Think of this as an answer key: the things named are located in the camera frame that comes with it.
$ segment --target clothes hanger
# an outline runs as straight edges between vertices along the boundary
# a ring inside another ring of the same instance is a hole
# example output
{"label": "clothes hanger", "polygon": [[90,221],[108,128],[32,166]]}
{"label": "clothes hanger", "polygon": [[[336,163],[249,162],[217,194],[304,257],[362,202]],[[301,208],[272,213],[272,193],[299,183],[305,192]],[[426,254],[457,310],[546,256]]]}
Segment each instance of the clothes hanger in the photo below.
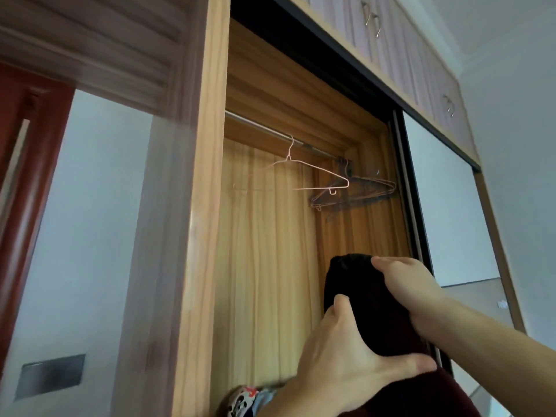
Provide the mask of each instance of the clothes hanger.
{"label": "clothes hanger", "polygon": [[351,184],[358,184],[360,191],[356,194],[346,193],[346,196],[340,199],[331,199],[326,190],[322,190],[316,196],[310,199],[311,207],[320,211],[325,206],[335,206],[338,210],[349,207],[365,206],[366,204],[376,202],[392,195],[397,188],[397,184],[393,181],[384,180],[376,177],[359,177],[351,174],[351,161],[344,160],[344,176]]}
{"label": "clothes hanger", "polygon": [[[287,136],[291,137],[291,145],[288,149],[288,155],[286,156],[286,159],[285,160],[277,160],[276,162],[274,162],[274,163],[272,163],[272,164],[270,164],[270,165],[268,165],[264,168],[261,168],[259,171],[261,171],[261,172],[266,171],[269,168],[273,168],[278,164],[282,164],[282,163],[286,163],[286,162],[297,162],[297,163],[300,163],[300,164],[303,164],[303,165],[307,165],[308,167],[315,168],[315,169],[324,171],[328,174],[334,175],[335,177],[338,177],[339,179],[341,179],[341,181],[338,181],[336,184],[332,184],[329,187],[299,187],[299,188],[296,188],[296,189],[283,189],[283,190],[322,190],[323,192],[329,192],[330,195],[334,196],[337,193],[337,189],[347,189],[349,187],[349,185],[350,185],[349,180],[345,177],[342,177],[341,175],[338,175],[338,174],[336,174],[332,171],[328,171],[327,169],[317,167],[316,165],[309,164],[308,162],[305,162],[305,161],[302,161],[302,160],[293,160],[291,158],[291,148],[294,146],[295,139],[290,134],[287,134]],[[248,176],[248,178],[252,178],[254,174],[255,173],[250,174]],[[337,184],[342,184],[342,181],[345,182],[345,185],[344,186],[338,186]],[[245,191],[249,190],[249,189],[237,188],[235,184],[233,185],[233,188],[238,189],[238,190],[245,190]],[[250,189],[250,190],[251,191],[276,191],[276,189]]]}

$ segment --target white wall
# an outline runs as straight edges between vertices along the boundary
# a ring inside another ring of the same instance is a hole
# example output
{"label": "white wall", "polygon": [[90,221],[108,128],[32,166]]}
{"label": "white wall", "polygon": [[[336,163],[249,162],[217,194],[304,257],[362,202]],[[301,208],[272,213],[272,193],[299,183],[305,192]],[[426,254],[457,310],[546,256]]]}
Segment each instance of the white wall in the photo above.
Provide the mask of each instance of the white wall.
{"label": "white wall", "polygon": [[[0,387],[2,417],[108,415],[151,122],[76,91]],[[23,364],[82,353],[81,385],[13,402]]]}
{"label": "white wall", "polygon": [[460,83],[529,335],[556,349],[556,11]]}

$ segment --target folded clothes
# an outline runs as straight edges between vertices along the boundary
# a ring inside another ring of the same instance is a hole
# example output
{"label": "folded clothes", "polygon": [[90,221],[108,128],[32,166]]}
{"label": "folded clothes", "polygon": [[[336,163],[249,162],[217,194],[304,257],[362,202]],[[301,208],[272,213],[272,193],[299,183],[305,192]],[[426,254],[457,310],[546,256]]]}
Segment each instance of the folded clothes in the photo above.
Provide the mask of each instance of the folded clothes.
{"label": "folded clothes", "polygon": [[[330,261],[324,288],[324,311],[336,294],[347,295],[361,337],[376,354],[420,352],[426,344],[413,329],[408,311],[390,294],[371,256],[337,256]],[[383,388],[351,417],[480,417],[470,398],[444,370],[395,382]]]}

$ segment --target door frame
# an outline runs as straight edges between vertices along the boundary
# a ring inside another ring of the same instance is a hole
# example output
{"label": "door frame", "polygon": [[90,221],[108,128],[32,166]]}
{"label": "door frame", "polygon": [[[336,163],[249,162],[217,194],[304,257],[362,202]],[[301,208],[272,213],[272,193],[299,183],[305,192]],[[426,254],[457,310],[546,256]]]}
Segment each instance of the door frame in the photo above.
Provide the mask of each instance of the door frame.
{"label": "door frame", "polygon": [[24,118],[31,121],[0,233],[0,372],[3,374],[74,88],[4,63],[0,63],[0,79],[9,81],[12,90],[17,91],[17,96],[12,98],[16,108],[1,117],[6,124],[2,126],[4,131],[18,132]]}

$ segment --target cabinet handle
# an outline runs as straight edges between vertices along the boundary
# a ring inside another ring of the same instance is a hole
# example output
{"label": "cabinet handle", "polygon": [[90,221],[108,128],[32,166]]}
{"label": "cabinet handle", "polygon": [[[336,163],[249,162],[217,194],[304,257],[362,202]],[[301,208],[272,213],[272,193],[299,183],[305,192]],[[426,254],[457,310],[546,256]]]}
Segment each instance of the cabinet handle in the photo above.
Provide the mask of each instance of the cabinet handle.
{"label": "cabinet handle", "polygon": [[369,12],[366,13],[366,18],[365,18],[365,27],[369,26],[369,22],[370,20],[378,20],[379,23],[379,30],[376,33],[376,38],[379,37],[380,35],[380,30],[382,28],[382,25],[380,24],[380,16],[376,13],[373,13],[371,6],[369,5],[369,3],[365,2],[365,1],[361,1],[361,4],[363,5],[363,13],[365,13],[365,9],[368,9]]}
{"label": "cabinet handle", "polygon": [[452,102],[452,100],[450,99],[450,97],[448,95],[443,95],[443,98],[446,100],[447,104],[448,104],[448,109],[446,110],[447,113],[450,114],[450,117],[454,117],[455,114],[455,105]]}

